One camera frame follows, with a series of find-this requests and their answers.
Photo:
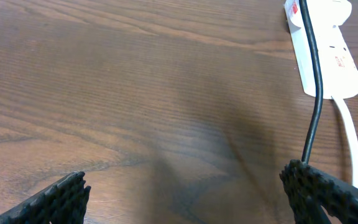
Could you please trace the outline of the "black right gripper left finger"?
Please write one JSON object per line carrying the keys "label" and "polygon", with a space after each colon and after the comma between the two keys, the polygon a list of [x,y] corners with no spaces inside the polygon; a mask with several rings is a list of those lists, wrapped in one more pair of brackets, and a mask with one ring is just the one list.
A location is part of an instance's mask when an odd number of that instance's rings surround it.
{"label": "black right gripper left finger", "polygon": [[0,214],[0,224],[83,224],[90,186],[83,171],[72,172]]}

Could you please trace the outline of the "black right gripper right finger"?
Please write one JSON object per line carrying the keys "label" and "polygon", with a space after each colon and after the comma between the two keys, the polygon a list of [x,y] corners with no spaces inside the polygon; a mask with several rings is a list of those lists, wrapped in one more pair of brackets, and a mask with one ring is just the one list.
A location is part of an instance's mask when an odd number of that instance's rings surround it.
{"label": "black right gripper right finger", "polygon": [[296,223],[358,224],[358,189],[300,160],[291,160],[280,174]]}

